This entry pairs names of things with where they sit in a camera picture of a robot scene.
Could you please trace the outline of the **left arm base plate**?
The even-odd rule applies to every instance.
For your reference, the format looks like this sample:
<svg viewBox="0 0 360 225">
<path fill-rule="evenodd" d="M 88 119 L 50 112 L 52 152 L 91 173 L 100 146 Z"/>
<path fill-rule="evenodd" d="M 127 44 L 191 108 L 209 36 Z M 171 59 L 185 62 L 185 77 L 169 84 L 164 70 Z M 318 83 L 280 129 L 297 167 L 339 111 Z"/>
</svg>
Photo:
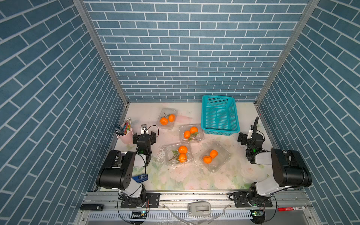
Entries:
<svg viewBox="0 0 360 225">
<path fill-rule="evenodd" d="M 160 201 L 160 193 L 146 193 L 146 197 L 141 195 L 139 198 L 121 198 L 122 209 L 135 209 L 135 208 L 158 208 Z"/>
</svg>

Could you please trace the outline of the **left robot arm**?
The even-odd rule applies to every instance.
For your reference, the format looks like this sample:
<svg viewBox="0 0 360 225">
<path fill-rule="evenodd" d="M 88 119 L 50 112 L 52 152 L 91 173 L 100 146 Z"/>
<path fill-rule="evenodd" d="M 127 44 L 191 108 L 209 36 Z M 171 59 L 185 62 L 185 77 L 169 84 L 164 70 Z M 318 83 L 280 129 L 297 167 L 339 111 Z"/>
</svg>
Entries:
<svg viewBox="0 0 360 225">
<path fill-rule="evenodd" d="M 123 154 L 120 151 L 111 150 L 105 159 L 96 179 L 96 185 L 106 189 L 117 189 L 118 194 L 130 202 L 144 203 L 146 190 L 143 185 L 144 179 L 137 183 L 132 178 L 136 160 L 147 169 L 152 157 L 151 146 L 157 141 L 158 134 L 151 131 L 132 136 L 135 151 Z"/>
</svg>

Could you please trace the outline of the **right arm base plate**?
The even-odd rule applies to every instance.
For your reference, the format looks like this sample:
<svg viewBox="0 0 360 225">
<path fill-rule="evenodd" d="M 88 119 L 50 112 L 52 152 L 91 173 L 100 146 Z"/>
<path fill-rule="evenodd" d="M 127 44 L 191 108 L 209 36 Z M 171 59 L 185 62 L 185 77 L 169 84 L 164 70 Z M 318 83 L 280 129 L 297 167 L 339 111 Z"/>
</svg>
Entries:
<svg viewBox="0 0 360 225">
<path fill-rule="evenodd" d="M 238 191 L 231 193 L 229 199 L 234 201 L 236 208 L 245 207 L 272 207 L 272 201 L 270 197 L 259 196 L 258 194 L 249 193 L 247 191 Z"/>
</svg>

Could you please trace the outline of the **orange pair with leaves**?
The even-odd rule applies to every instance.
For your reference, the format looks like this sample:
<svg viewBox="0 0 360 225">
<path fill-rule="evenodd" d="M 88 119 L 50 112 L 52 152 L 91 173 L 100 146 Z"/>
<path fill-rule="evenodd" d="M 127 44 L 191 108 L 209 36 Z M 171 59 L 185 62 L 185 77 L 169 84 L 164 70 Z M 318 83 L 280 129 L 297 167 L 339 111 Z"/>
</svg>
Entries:
<svg viewBox="0 0 360 225">
<path fill-rule="evenodd" d="M 197 127 L 191 127 L 190 130 L 186 130 L 183 134 L 185 140 L 193 141 L 197 139 L 197 135 L 199 134 Z"/>
</svg>

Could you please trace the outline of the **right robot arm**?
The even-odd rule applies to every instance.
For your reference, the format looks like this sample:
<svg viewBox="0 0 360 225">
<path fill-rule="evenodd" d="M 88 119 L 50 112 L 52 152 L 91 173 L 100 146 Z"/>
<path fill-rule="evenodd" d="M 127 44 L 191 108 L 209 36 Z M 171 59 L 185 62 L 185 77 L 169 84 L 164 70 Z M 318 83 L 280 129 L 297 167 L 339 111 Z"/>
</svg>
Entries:
<svg viewBox="0 0 360 225">
<path fill-rule="evenodd" d="M 246 146 L 246 158 L 251 164 L 271 166 L 272 175 L 263 181 L 254 182 L 248 189 L 250 204 L 260 205 L 272 195 L 291 188 L 309 187 L 312 176 L 298 151 L 262 148 L 264 137 L 258 133 L 239 133 L 238 142 Z"/>
</svg>

